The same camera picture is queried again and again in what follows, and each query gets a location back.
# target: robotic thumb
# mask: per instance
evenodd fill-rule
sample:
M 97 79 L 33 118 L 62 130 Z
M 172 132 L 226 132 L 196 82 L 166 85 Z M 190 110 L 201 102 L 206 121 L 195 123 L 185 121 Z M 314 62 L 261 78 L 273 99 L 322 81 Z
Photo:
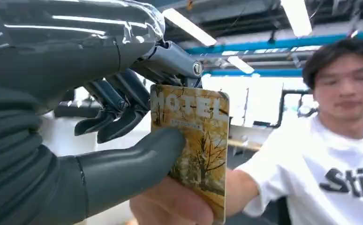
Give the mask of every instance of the robotic thumb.
M 160 183 L 186 144 L 176 128 L 158 129 L 129 149 L 78 156 L 90 217 Z

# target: desk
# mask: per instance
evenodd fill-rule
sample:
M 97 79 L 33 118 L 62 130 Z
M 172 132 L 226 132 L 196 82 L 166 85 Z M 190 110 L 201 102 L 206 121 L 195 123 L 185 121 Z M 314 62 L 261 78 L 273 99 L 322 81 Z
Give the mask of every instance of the desk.
M 229 139 L 228 145 L 238 148 L 243 148 L 244 150 L 251 150 L 251 151 L 259 151 L 262 147 L 262 144 L 256 143 L 256 142 L 248 142 L 248 145 L 245 145 L 244 142 L 235 140 L 235 139 Z

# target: white t-shirt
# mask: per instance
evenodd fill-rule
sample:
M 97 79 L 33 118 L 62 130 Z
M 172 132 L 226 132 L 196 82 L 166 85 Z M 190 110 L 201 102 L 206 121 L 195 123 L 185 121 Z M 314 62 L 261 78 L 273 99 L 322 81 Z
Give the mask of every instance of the white t-shirt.
M 337 135 L 317 116 L 273 131 L 236 169 L 259 188 L 244 210 L 250 216 L 287 196 L 294 225 L 363 225 L 363 139 Z

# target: man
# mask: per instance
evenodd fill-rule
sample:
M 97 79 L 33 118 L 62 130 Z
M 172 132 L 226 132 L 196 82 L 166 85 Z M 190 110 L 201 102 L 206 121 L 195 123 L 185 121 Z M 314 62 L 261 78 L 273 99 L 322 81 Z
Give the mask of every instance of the man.
M 275 130 L 227 171 L 226 214 L 259 216 L 287 197 L 296 225 L 363 224 L 363 40 L 315 52 L 303 70 L 319 113 Z M 210 225 L 211 209 L 170 178 L 131 200 L 140 225 Z

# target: blue ceiling beam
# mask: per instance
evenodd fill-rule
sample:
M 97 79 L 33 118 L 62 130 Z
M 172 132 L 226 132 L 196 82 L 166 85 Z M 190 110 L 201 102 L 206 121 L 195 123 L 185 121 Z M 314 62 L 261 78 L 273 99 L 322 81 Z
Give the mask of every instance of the blue ceiling beam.
M 249 76 L 238 69 L 219 69 L 204 71 L 203 73 L 211 76 Z M 260 77 L 302 77 L 302 69 L 257 69 L 253 74 L 260 74 Z
M 363 39 L 363 32 L 358 33 L 358 38 Z M 202 54 L 202 53 L 222 53 L 223 51 L 247 51 L 258 49 L 272 49 L 272 48 L 293 48 L 312 45 L 327 45 L 336 41 L 346 38 L 346 34 L 329 35 L 329 36 L 316 36 L 316 37 L 304 37 L 288 40 L 279 40 L 274 44 L 269 44 L 267 41 L 262 42 L 247 42 L 241 44 L 229 44 L 229 45 L 215 45 L 209 47 L 195 47 L 186 49 L 189 54 Z

